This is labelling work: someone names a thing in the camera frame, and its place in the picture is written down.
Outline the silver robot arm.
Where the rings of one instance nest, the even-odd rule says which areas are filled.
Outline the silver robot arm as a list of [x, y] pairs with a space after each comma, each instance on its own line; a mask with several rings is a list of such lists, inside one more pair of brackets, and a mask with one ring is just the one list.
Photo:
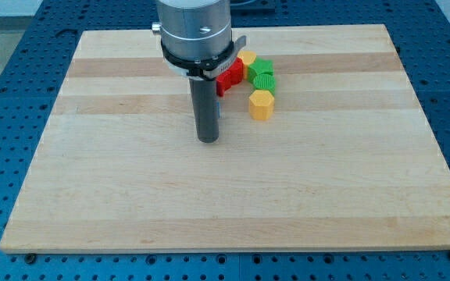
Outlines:
[[189, 79], [198, 139], [219, 137], [216, 77], [232, 52], [230, 3], [226, 0], [157, 0], [160, 36], [168, 67]]

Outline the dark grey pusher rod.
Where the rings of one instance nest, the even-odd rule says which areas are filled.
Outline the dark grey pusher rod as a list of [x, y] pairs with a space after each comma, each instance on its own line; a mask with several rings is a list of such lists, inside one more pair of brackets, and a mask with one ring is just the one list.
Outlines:
[[215, 80], [189, 80], [198, 139], [212, 143], [219, 138]]

